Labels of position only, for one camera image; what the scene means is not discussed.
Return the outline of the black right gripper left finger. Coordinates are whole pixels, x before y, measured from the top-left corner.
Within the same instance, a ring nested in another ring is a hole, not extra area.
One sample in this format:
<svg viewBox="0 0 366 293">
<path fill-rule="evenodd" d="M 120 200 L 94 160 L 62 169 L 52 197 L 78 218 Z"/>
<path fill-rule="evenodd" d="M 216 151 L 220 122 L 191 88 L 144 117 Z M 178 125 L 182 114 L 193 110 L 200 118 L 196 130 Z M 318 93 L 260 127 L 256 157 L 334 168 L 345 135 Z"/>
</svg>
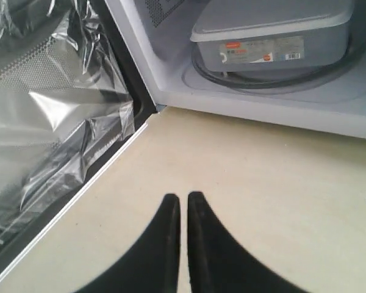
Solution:
<svg viewBox="0 0 366 293">
<path fill-rule="evenodd" d="M 78 292 L 176 292 L 181 252 L 181 205 L 166 194 L 131 248 Z"/>
</svg>

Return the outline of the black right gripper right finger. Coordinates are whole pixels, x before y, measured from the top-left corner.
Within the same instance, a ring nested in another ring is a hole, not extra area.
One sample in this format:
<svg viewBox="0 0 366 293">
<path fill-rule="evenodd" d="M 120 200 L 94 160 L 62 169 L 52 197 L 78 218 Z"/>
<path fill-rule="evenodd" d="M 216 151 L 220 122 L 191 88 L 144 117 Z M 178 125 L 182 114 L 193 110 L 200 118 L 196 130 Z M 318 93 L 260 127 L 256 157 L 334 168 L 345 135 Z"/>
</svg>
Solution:
<svg viewBox="0 0 366 293">
<path fill-rule="evenodd" d="M 231 236 L 201 192 L 188 195 L 187 250 L 192 292 L 295 292 Z"/>
</svg>

